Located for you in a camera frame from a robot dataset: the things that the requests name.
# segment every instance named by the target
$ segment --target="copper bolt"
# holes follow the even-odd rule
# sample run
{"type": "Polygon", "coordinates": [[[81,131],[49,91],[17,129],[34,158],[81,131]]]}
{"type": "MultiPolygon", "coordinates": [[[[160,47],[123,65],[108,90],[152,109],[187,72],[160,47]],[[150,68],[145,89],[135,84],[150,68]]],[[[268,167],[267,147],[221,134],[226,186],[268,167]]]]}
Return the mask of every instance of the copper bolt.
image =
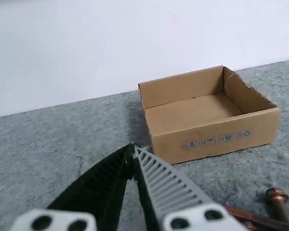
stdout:
{"type": "Polygon", "coordinates": [[[289,196],[280,188],[270,188],[266,191],[266,198],[279,219],[289,224],[289,210],[286,207],[286,202],[289,196]]]}

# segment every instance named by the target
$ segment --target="gray carpet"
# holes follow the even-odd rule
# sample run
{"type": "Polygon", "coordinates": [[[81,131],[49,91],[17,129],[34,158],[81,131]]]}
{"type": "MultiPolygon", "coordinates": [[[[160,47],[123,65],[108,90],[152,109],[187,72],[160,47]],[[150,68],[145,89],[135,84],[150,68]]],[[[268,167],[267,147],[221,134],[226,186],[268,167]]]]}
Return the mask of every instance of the gray carpet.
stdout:
{"type": "MultiPolygon", "coordinates": [[[[276,141],[175,167],[214,201],[266,214],[260,198],[268,187],[289,194],[289,61],[239,73],[280,106],[276,141]]],[[[137,91],[0,117],[0,231],[132,141],[149,144],[137,91]]],[[[145,230],[143,212],[129,182],[118,230],[136,229],[145,230]]]]}

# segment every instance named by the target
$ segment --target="bolt head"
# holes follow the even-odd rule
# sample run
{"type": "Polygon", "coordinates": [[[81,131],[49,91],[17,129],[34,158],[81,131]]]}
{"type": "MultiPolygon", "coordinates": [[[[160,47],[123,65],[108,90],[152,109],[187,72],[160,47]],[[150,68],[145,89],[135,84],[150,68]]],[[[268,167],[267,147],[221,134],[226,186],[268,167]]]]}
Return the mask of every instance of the bolt head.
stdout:
{"type": "Polygon", "coordinates": [[[269,201],[281,200],[287,202],[289,200],[289,196],[280,188],[270,188],[265,192],[265,194],[269,201]]]}

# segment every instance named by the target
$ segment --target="open cardboard box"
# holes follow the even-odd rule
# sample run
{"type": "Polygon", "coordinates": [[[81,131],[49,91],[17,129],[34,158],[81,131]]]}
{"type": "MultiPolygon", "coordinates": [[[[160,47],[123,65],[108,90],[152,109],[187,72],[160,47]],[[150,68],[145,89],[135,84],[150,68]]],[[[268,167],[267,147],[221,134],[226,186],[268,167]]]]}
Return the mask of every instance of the open cardboard box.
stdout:
{"type": "Polygon", "coordinates": [[[175,164],[271,143],[280,109],[217,66],[139,84],[153,152],[175,164]]]}

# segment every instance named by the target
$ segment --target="blue printed icon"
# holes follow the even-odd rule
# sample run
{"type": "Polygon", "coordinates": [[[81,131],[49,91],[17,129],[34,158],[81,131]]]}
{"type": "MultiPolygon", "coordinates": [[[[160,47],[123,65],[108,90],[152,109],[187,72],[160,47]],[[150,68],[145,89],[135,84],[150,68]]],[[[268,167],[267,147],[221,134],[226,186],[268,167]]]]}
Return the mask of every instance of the blue printed icon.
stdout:
{"type": "Polygon", "coordinates": [[[214,136],[208,137],[208,138],[203,139],[199,142],[200,147],[213,145],[213,144],[215,144],[215,137],[214,136]]]}
{"type": "Polygon", "coordinates": [[[181,150],[189,150],[196,147],[196,141],[186,141],[181,143],[181,150]]]}
{"type": "Polygon", "coordinates": [[[244,132],[244,136],[249,136],[249,135],[250,135],[250,131],[244,132]]]}
{"type": "Polygon", "coordinates": [[[233,132],[232,133],[227,133],[227,134],[223,134],[223,135],[219,135],[218,136],[218,142],[227,142],[227,141],[232,141],[234,137],[233,132]]]}
{"type": "Polygon", "coordinates": [[[251,136],[251,129],[244,130],[244,131],[238,131],[236,133],[236,139],[243,139],[243,138],[248,138],[251,136]]]}
{"type": "Polygon", "coordinates": [[[232,134],[225,135],[225,139],[227,141],[231,140],[232,139],[232,134]]]}

